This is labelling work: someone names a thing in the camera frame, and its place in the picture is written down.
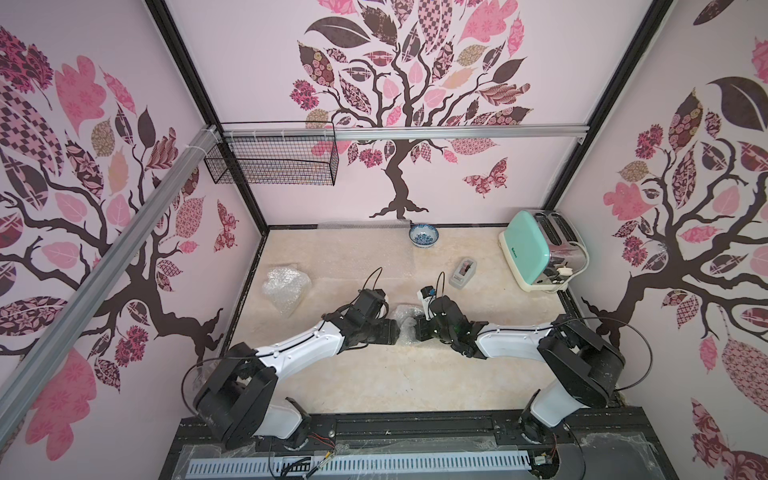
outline bowl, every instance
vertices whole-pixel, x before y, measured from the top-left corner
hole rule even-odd
[[[426,223],[414,225],[411,227],[411,231],[408,235],[411,237],[413,244],[418,248],[430,248],[440,237],[437,233],[437,229]]]

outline toaster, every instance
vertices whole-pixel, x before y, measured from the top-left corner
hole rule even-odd
[[[581,237],[553,210],[521,210],[498,235],[498,243],[526,292],[565,290],[589,264]]]

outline beige floor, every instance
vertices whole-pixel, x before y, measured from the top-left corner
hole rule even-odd
[[[309,329],[320,315],[348,303],[375,267],[384,265],[377,288],[389,303],[416,304],[415,292],[450,274],[463,257],[478,261],[464,290],[445,294],[470,321],[533,325],[563,313],[557,295],[520,290],[497,243],[501,228],[443,228],[429,249],[409,245],[407,230],[382,238],[376,230],[274,230],[270,232],[232,344],[268,345]],[[296,311],[280,316],[262,293],[267,271],[295,263],[313,281]],[[402,412],[520,409],[554,378],[542,362],[466,359],[436,340],[432,345],[380,346],[344,352],[280,381],[276,396],[291,396],[308,412]]]

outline leaf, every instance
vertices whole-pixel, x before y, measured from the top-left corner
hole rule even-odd
[[[0,335],[20,336],[50,325],[67,302],[52,296],[33,296],[0,307]]]
[[[432,64],[432,82],[445,77],[453,64],[453,44],[449,41],[440,48],[440,53]]]
[[[13,262],[0,265],[0,296],[5,295],[16,283],[16,266]]]
[[[645,176],[649,173],[648,164],[642,160],[635,160],[634,162],[630,162],[619,172],[621,178],[624,178],[627,182],[638,182],[643,180],[643,178],[645,178]]]
[[[715,198],[712,203],[712,210],[723,215],[733,215],[736,210],[739,210],[740,200],[739,187],[733,185]]]
[[[468,67],[480,59],[482,52],[484,52],[486,48],[488,47],[485,45],[469,45],[462,50],[462,53],[458,54],[456,63],[462,67]]]
[[[386,126],[391,127],[394,124],[397,123],[398,120],[400,120],[400,115],[402,114],[402,107],[399,105],[397,107],[394,107],[392,111],[389,112],[389,115],[386,117]]]
[[[148,108],[145,108],[144,112],[139,115],[138,130],[139,139],[144,144],[144,148],[152,147],[155,139],[154,123],[152,123],[152,118],[149,116]]]
[[[106,332],[104,335],[98,337],[98,340],[96,340],[96,343],[94,343],[93,348],[91,348],[91,352],[88,354],[88,358],[90,359],[94,355],[102,355],[104,352],[106,352],[107,348],[109,347],[109,340],[109,332]]]
[[[699,346],[699,358],[701,358],[704,367],[707,368],[707,372],[711,372],[717,365],[717,346],[713,336],[708,336],[702,340]]]
[[[747,255],[744,255],[743,257],[738,257],[736,255],[718,255],[712,260],[710,274],[717,275],[718,273],[730,272],[736,268],[739,263],[743,262],[746,257]]]
[[[359,25],[344,17],[321,18],[311,24],[306,31],[317,31],[335,46],[341,48],[355,48],[371,41],[368,34]]]
[[[674,195],[675,202],[677,202],[677,208],[682,207],[688,202],[696,188],[695,146],[696,144],[685,154],[683,161],[677,165],[672,176],[672,194]]]
[[[768,170],[768,152],[757,145],[741,144],[741,164],[749,171],[762,172]]]
[[[710,84],[720,87],[723,94],[720,110],[730,123],[760,131],[768,124],[768,94],[760,84],[743,77],[720,78]]]
[[[503,49],[504,49],[504,44],[502,43],[501,45],[494,48],[493,50],[488,50],[488,53],[485,54],[485,58],[482,59],[482,70],[484,72],[490,70],[491,68],[493,68],[494,65],[496,65],[498,58],[502,56]]]
[[[80,250],[72,242],[55,242],[40,250],[49,262],[59,268],[72,268],[80,258]]]
[[[371,29],[373,36],[387,45],[391,45],[392,47],[397,46],[397,27],[392,18],[379,8],[368,7],[362,4],[359,5],[362,8],[362,11],[360,12],[362,20],[366,23],[368,28]]]
[[[181,250],[181,253],[192,253],[197,248],[197,243],[187,240],[186,242],[181,242],[178,248]]]
[[[530,89],[531,84],[524,84],[520,88],[517,88],[517,85],[502,84],[480,90],[479,93],[489,104],[498,106],[501,104],[514,104],[519,95],[524,94]]]
[[[768,392],[768,356],[753,346],[728,338],[728,343],[723,349],[723,360],[726,372],[731,382],[752,403],[768,412],[768,401],[765,392]]]
[[[347,83],[343,78],[341,80],[341,92],[344,94],[344,98],[354,108],[360,111],[364,111],[367,114],[371,113],[371,102],[366,97],[366,94],[362,92],[355,85]]]
[[[768,328],[768,310],[755,306],[744,310],[741,319],[762,328]]]
[[[395,55],[392,55],[387,51],[380,51],[380,50],[372,51],[371,53],[366,53],[363,56],[368,57],[368,59],[378,67],[385,67],[389,65],[392,62],[392,59],[395,57]]]
[[[704,148],[701,151],[701,164],[708,170],[724,170],[728,166],[723,152],[713,145],[702,142]]]
[[[67,157],[72,164],[72,169],[74,169],[74,175],[86,190],[96,198],[101,198],[101,194],[104,193],[104,177],[101,175],[94,158],[69,137],[67,137],[66,149]]]
[[[406,35],[406,39],[402,41],[402,60],[404,62],[411,61],[422,47],[422,39],[419,38],[419,33],[416,31],[416,24],[413,24],[411,31]]]
[[[461,155],[479,154],[496,146],[490,138],[457,138],[451,145],[456,153]]]
[[[703,107],[699,99],[696,98],[696,90],[694,89],[672,116],[668,134],[670,145],[676,152],[688,145],[690,139],[696,135],[701,123],[702,111]]]
[[[19,214],[0,218],[0,248],[10,247],[22,237],[24,222]]]
[[[768,276],[768,246],[760,247],[752,253],[750,268],[754,273],[762,276]]]
[[[168,276],[176,276],[182,273],[182,271],[179,270],[179,267],[168,259],[162,259],[157,262],[157,268]]]
[[[664,300],[661,302],[661,306],[677,306],[680,305],[685,297],[688,296],[688,292],[685,290],[672,290],[664,296]]]
[[[120,369],[109,360],[98,359],[94,364],[94,373],[99,382],[113,386],[120,392]]]
[[[128,185],[128,163],[125,161],[122,148],[120,151],[114,152],[112,156],[112,162],[107,170],[107,179],[109,180],[109,190],[113,195]]]
[[[386,80],[384,80],[384,88],[382,89],[382,92],[385,98],[391,99],[396,97],[397,94],[400,93],[400,89],[398,88],[397,84],[394,81],[391,81],[387,78]]]
[[[711,227],[709,225],[705,227],[693,227],[681,233],[680,238],[688,243],[702,243],[714,237],[715,233],[719,231],[719,228]]]
[[[677,306],[677,328],[683,326],[689,320],[694,318],[699,313],[701,304],[696,296],[691,296],[688,300],[684,300]]]
[[[517,73],[518,68],[520,68],[520,64],[525,60],[525,58],[519,58],[517,60],[509,60],[502,64],[501,67],[496,69],[496,72],[493,74],[493,81],[498,84],[503,84],[510,78],[512,78],[515,73]]]
[[[462,68],[459,71],[455,71],[445,79],[445,81],[442,83],[442,87],[448,88],[450,90],[459,88],[463,84],[467,83],[467,80],[469,80],[474,71],[474,68]]]
[[[419,0],[418,13],[424,33],[424,52],[428,55],[448,36],[453,15],[452,0]]]
[[[176,216],[176,235],[189,238],[197,232],[203,216],[203,199],[189,198],[184,202]]]
[[[634,229],[635,227],[637,227],[637,225],[639,225],[637,220],[630,220],[626,222],[624,225],[622,225],[619,228],[619,230],[613,234],[613,237],[620,237],[620,238],[629,237],[632,234],[632,232],[634,232]]]

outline patterned leaf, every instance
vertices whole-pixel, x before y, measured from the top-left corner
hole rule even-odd
[[[362,8],[362,20],[371,29],[373,36],[392,47],[397,45],[397,27],[395,22],[383,10],[359,4]]]
[[[753,346],[729,337],[721,359],[736,388],[752,403],[768,412],[768,371],[765,368],[768,356]]]
[[[637,227],[637,225],[639,225],[637,220],[630,220],[626,222],[624,225],[622,225],[621,228],[619,228],[618,232],[613,234],[613,237],[620,237],[620,238],[629,237],[632,234],[632,232],[634,232],[634,229],[635,227]]]
[[[311,24],[306,31],[318,31],[328,41],[341,48],[355,48],[371,41],[365,30],[344,17],[321,18]]]
[[[707,368],[707,373],[711,372],[717,365],[717,346],[713,336],[708,336],[702,340],[699,346],[699,357],[701,362]]]
[[[14,158],[6,157],[2,151],[0,161],[16,193],[35,210],[42,210],[48,201],[48,184],[40,172]]]
[[[501,104],[514,104],[518,96],[530,89],[531,84],[524,84],[520,88],[517,88],[517,85],[502,84],[480,90],[479,93],[489,104],[498,106]]]
[[[688,292],[685,290],[672,290],[664,296],[664,301],[661,302],[661,306],[677,306],[680,305],[685,297],[688,296]]]
[[[106,386],[113,386],[120,392],[120,369],[109,360],[98,359],[94,364],[96,378]]]
[[[461,155],[479,154],[496,146],[490,138],[457,138],[451,145],[456,153]]]
[[[189,238],[197,232],[203,216],[203,199],[189,198],[184,202],[176,216],[176,235]]]
[[[624,178],[627,182],[638,182],[643,180],[649,173],[648,165],[642,160],[630,162],[619,172],[621,178]]]
[[[88,354],[88,358],[90,359],[94,355],[104,355],[104,352],[106,352],[107,348],[109,347],[109,340],[109,332],[106,332],[104,335],[98,337],[98,340],[96,340],[96,343],[94,343],[93,348],[91,348],[91,352]]]
[[[0,248],[10,247],[22,237],[24,221],[19,214],[0,218]]]
[[[419,0],[419,24],[424,33],[424,51],[428,55],[442,45],[451,28],[451,0]]]
[[[694,318],[699,313],[700,307],[701,304],[697,296],[691,296],[688,300],[683,300],[677,306],[677,328],[679,329],[684,323]]]
[[[768,124],[768,94],[760,84],[743,77],[720,78],[710,84],[720,87],[720,110],[730,123],[758,131]]]
[[[436,82],[445,77],[453,64],[453,43],[448,42],[442,46],[438,53],[435,63],[432,65],[432,82]]]
[[[741,314],[741,318],[753,325],[757,325],[762,328],[768,328],[768,310],[755,306],[748,310],[744,310]]]
[[[67,302],[51,296],[33,296],[0,307],[0,335],[19,336],[50,325]]]
[[[104,177],[101,175],[94,158],[69,137],[67,137],[66,148],[67,157],[74,169],[74,175],[86,190],[96,198],[101,198],[101,194],[104,192]]]
[[[710,265],[710,274],[717,275],[718,273],[730,272],[736,268],[739,263],[742,263],[747,255],[739,257],[737,255],[718,255],[715,260],[712,260]]]
[[[690,148],[683,157],[683,161],[677,165],[672,176],[672,194],[677,202],[677,208],[685,205],[690,199],[690,195],[696,188],[696,162],[694,161],[694,148]]]
[[[16,283],[16,266],[13,262],[0,265],[0,296],[5,295]]]
[[[341,91],[342,93],[344,93],[344,98],[346,98],[349,104],[352,105],[357,110],[364,111],[367,114],[371,113],[371,102],[368,100],[368,97],[366,97],[366,94],[364,94],[355,85],[349,84],[346,81],[344,81],[343,78],[341,78],[340,80],[341,80]]]
[[[768,152],[757,145],[742,141],[739,143],[741,144],[741,164],[744,168],[753,172],[768,170]]]
[[[701,164],[708,170],[724,170],[728,166],[723,152],[710,144],[701,143],[704,148],[701,151]]]

